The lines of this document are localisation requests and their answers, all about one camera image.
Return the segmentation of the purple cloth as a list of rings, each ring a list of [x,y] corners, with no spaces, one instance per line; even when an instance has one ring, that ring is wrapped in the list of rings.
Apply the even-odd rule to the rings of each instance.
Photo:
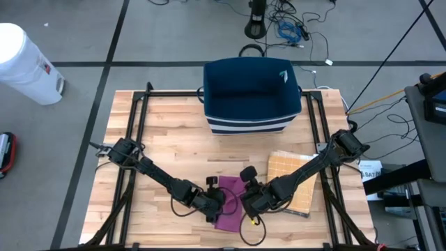
[[[215,228],[238,233],[243,210],[240,196],[245,193],[245,183],[240,177],[219,176],[218,187],[223,188],[226,201],[222,207],[223,214],[218,217]]]

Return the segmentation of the black power strip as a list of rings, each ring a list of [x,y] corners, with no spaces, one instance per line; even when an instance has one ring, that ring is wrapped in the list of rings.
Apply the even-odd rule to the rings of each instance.
[[[300,31],[300,35],[302,36],[302,38],[306,41],[309,40],[309,34],[306,30],[306,26],[303,23],[297,22],[296,26],[298,27],[299,31]]]

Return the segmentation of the navy white striped fabric basket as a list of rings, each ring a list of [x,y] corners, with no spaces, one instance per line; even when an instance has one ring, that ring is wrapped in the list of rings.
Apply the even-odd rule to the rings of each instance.
[[[203,67],[199,101],[215,135],[280,132],[302,111],[302,89],[289,60],[220,59]]]

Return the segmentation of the thin black pole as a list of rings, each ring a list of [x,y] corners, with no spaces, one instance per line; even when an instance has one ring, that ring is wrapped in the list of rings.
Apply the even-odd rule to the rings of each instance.
[[[371,85],[371,83],[374,81],[374,79],[376,78],[377,74],[381,71],[381,69],[385,66],[385,64],[388,62],[388,60],[390,59],[390,57],[394,54],[394,52],[397,50],[397,48],[400,46],[400,44],[403,42],[403,40],[407,37],[407,35],[411,32],[411,30],[413,29],[413,27],[418,23],[418,21],[421,19],[421,17],[423,16],[423,14],[425,14],[425,12],[429,9],[430,5],[434,2],[435,0],[429,0],[429,2],[426,4],[425,7],[422,7],[422,12],[415,18],[415,20],[412,22],[412,24],[408,27],[408,29],[405,31],[405,33],[402,35],[402,37],[398,40],[398,42],[396,43],[396,45],[392,48],[392,50],[390,51],[390,53],[385,57],[385,59],[380,63],[379,67],[377,68],[376,72],[372,75],[372,77],[370,78],[370,80],[366,83],[366,85],[363,87],[363,89],[361,90],[361,92],[359,92],[359,94],[356,96],[355,100],[353,101],[353,103],[351,104],[351,106],[349,107],[349,109],[347,109],[345,115],[349,116],[350,113],[353,111],[353,108],[355,106],[355,104],[358,102],[358,100],[360,99],[360,97],[363,95],[363,93],[367,90],[367,88]]]

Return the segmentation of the grey cart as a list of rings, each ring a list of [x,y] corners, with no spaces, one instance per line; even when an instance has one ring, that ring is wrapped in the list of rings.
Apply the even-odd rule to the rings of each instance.
[[[415,86],[404,89],[424,157],[433,180],[446,183],[446,125],[424,118],[424,96]]]

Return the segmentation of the white trash can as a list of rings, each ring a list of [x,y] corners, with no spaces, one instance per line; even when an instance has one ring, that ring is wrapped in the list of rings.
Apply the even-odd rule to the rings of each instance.
[[[65,77],[13,23],[0,23],[0,84],[8,85],[39,105],[62,100]]]

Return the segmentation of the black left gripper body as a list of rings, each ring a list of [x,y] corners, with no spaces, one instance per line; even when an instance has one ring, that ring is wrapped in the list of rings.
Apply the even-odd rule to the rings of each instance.
[[[206,218],[218,218],[223,212],[225,201],[226,195],[220,188],[210,188],[207,191],[197,188],[190,206],[203,213]]]

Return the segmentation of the red black device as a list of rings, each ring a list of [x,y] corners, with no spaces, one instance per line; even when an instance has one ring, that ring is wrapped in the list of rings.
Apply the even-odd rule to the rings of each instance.
[[[17,138],[11,132],[0,134],[0,180],[13,168],[17,152]]]

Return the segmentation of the white paper sign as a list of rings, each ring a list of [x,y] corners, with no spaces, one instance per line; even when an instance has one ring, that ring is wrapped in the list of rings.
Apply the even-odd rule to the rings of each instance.
[[[383,166],[379,160],[361,160],[358,167],[362,173],[362,182],[364,183],[380,176]]]

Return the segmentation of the black box device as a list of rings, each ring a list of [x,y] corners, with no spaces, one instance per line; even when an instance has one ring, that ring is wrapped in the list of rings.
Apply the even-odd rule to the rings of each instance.
[[[436,77],[424,73],[419,80],[417,87],[424,97],[424,118],[446,126],[446,73]]]

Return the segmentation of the orange checked kitchen towel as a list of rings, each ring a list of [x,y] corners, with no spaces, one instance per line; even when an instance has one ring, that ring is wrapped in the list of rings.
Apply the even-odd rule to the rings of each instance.
[[[271,181],[279,176],[291,174],[295,170],[301,168],[301,166],[304,164],[308,163],[314,157],[316,157],[316,154],[300,155],[286,151],[272,152],[268,159],[267,181]],[[318,174],[315,174],[298,186],[298,189],[295,191],[293,200],[288,208],[306,210],[310,212],[317,177]]]

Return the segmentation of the black table frame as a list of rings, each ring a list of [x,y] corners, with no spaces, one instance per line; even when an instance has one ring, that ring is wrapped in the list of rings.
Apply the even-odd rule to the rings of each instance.
[[[315,152],[315,142],[346,127],[341,96],[337,90],[306,90],[302,111],[283,131],[253,135],[214,135],[194,91],[154,91],[143,101],[141,91],[117,91],[114,96],[105,143],[137,136],[140,114],[146,110],[141,140],[145,154],[163,170],[205,186],[208,176],[237,176],[249,165],[258,179],[266,180],[272,151],[305,155]],[[116,219],[113,243],[126,231],[125,246],[140,248],[190,249],[320,249],[331,241],[335,230],[344,243],[344,224],[335,210],[327,210],[321,186],[316,179],[310,216],[304,218],[283,211],[265,214],[264,226],[244,221],[241,234],[216,229],[201,213],[184,217],[191,210],[171,202],[167,191],[153,179],[138,174],[129,217]]]

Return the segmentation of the black stand base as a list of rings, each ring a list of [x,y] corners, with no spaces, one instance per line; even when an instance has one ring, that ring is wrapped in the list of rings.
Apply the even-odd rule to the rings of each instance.
[[[265,25],[266,0],[251,0],[249,2],[251,13],[244,32],[248,38],[263,38],[267,31]]]

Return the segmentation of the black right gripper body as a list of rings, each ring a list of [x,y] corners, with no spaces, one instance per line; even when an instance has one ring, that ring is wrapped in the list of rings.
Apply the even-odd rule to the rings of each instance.
[[[240,199],[250,218],[255,218],[269,210],[275,210],[279,206],[279,202],[269,191],[269,188],[262,183],[246,183],[245,192],[241,194]]]

